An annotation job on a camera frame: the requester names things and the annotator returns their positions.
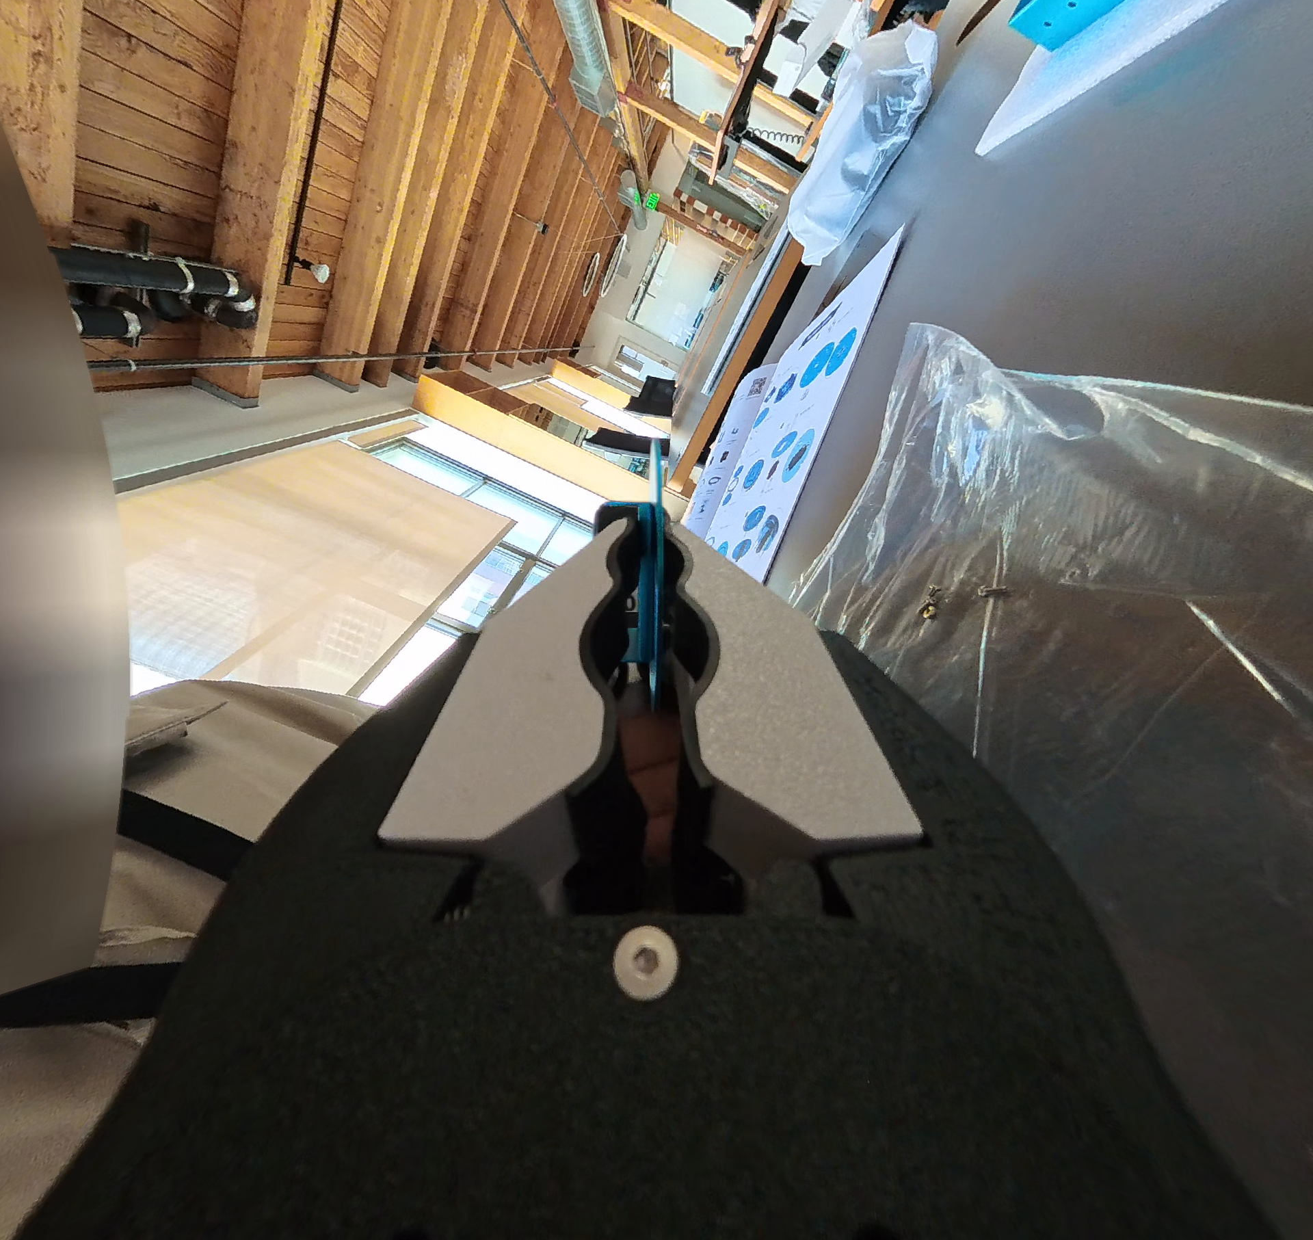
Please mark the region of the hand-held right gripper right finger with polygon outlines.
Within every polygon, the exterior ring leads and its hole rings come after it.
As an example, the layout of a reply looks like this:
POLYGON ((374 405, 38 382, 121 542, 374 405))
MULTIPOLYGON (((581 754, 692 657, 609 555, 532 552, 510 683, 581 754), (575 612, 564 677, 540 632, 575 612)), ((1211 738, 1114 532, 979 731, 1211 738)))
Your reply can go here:
POLYGON ((663 612, 682 719, 671 900, 747 900, 783 862, 926 839, 808 618, 682 523, 667 527, 663 612))

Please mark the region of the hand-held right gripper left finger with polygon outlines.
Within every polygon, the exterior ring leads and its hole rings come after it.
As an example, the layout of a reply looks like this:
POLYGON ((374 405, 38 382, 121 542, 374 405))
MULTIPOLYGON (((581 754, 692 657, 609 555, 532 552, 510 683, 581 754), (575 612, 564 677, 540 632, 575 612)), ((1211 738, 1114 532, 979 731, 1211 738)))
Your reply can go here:
POLYGON ((615 754, 631 545, 635 521, 604 523, 485 620, 379 827, 383 846, 510 865, 545 904, 564 904, 580 862, 567 801, 615 754))

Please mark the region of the blue round metal plate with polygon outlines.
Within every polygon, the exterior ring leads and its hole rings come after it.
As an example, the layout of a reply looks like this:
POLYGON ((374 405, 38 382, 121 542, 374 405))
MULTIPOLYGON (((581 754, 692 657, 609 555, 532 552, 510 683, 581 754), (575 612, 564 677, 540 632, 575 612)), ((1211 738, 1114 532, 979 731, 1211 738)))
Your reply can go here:
POLYGON ((639 565, 639 657, 648 673, 648 703, 660 706, 660 677, 667 657, 667 604, 663 604, 663 548, 667 548, 667 508, 663 508, 663 449, 660 438, 648 438, 648 503, 642 508, 642 565, 639 565))

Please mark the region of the blue metal servo bracket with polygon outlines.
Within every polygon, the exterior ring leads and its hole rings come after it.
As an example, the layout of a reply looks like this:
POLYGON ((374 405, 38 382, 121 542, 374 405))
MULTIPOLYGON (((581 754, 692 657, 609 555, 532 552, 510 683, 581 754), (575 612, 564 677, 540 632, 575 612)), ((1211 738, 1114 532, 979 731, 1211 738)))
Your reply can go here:
POLYGON ((618 535, 604 545, 609 593, 600 612, 600 648, 604 670, 619 660, 655 670, 663 626, 658 508, 648 500, 604 503, 597 535, 615 527, 618 535))

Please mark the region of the clear plastic bag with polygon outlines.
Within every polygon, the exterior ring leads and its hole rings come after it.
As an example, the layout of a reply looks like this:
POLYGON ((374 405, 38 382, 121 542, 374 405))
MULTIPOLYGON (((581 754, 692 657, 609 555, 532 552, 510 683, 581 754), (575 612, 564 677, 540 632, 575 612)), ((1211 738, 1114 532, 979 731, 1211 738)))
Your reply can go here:
POLYGON ((1310 545, 1307 408, 1015 373, 913 322, 869 475, 792 593, 1025 807, 1194 1107, 1289 1194, 1313 1102, 1310 545))

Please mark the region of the grey desk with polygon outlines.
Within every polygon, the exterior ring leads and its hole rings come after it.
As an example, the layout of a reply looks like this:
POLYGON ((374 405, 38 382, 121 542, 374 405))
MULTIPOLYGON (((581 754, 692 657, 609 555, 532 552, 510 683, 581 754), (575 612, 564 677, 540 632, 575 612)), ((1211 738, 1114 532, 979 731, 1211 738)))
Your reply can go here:
MULTIPOLYGON (((1040 126, 979 155, 993 117, 1028 80, 1034 50, 1008 18, 974 35, 981 0, 951 0, 938 27, 935 94, 856 232, 805 278, 804 297, 846 287, 897 232, 901 243, 843 399, 818 449, 770 567, 792 593, 853 505, 880 450, 913 322, 949 329, 993 364, 1040 374, 1171 383, 1310 409, 1310 0, 1168 0, 1194 15, 1175 35, 1114 64, 1040 126)), ((1085 35, 1118 30, 1140 0, 1085 35)), ((1003 783, 840 632, 820 629, 840 676, 922 818, 926 846, 836 859, 862 922, 928 952, 964 983, 951 1015, 987 992, 1022 1021, 1003 1047, 1040 1083, 1059 1057, 1091 1096, 1130 1114, 1133 1172, 1091 1179, 1091 1201, 1053 1185, 1057 1222, 1013 1188, 1008 1222, 967 1236, 1310 1236, 1310 1188, 1251 1179, 1175 1079, 1098 910, 1003 783)))

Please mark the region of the white instruction manual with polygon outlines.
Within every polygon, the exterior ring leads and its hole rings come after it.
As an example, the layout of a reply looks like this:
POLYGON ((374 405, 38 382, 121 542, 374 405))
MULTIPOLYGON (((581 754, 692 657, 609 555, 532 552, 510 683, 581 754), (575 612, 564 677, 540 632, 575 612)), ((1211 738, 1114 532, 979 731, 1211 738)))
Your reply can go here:
POLYGON ((901 232, 820 308, 776 364, 750 370, 734 389, 700 468, 683 527, 714 552, 765 581, 783 532, 843 396, 901 232))

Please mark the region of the black ceiling pipes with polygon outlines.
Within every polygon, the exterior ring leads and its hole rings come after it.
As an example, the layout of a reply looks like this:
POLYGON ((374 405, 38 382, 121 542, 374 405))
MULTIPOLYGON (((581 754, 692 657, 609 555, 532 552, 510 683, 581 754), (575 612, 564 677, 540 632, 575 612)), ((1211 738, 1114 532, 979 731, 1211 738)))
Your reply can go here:
POLYGON ((128 248, 50 248, 69 294, 82 341, 137 345, 159 325, 188 318, 246 331, 259 322, 259 300, 223 265, 152 249, 152 227, 128 222, 128 248))

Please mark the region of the white plastic wrap bundle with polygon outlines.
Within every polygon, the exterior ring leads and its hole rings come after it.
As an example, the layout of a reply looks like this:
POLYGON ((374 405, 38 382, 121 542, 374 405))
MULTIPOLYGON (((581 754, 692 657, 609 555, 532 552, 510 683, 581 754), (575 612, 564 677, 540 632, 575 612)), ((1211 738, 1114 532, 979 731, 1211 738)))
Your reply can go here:
POLYGON ((829 117, 797 181, 785 230, 820 265, 856 227, 930 99, 939 38, 906 19, 862 38, 837 67, 829 117))

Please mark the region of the silver corrugated air duct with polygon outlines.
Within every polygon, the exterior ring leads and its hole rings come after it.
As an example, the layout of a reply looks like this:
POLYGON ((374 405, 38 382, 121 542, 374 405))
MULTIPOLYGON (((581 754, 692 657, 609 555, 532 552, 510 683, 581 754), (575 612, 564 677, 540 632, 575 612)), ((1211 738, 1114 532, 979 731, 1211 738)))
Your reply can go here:
POLYGON ((574 70, 571 88, 581 108, 615 131, 622 156, 619 198, 631 209, 635 230, 645 230, 645 139, 635 105, 625 99, 631 62, 622 19, 602 0, 552 0, 574 70))

